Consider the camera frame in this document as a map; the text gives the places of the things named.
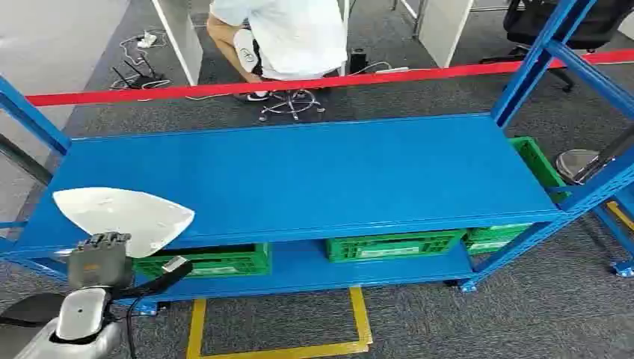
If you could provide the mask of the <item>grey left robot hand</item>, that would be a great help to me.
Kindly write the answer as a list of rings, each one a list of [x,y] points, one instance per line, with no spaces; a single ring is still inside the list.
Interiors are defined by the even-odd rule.
[[[191,261],[175,256],[163,268],[162,275],[133,287],[132,258],[126,255],[126,245],[131,238],[129,233],[107,232],[80,242],[68,258],[70,286],[101,288],[112,300],[138,298],[159,295],[192,272]]]

